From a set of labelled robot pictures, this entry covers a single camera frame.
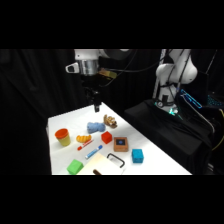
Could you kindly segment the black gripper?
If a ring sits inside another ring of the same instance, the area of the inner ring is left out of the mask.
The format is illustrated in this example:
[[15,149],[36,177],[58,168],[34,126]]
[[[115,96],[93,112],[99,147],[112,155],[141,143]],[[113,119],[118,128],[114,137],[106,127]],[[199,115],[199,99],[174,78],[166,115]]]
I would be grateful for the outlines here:
[[87,98],[89,101],[94,101],[95,112],[100,111],[101,105],[101,95],[99,90],[99,77],[97,75],[93,76],[82,76],[82,86],[87,92]]

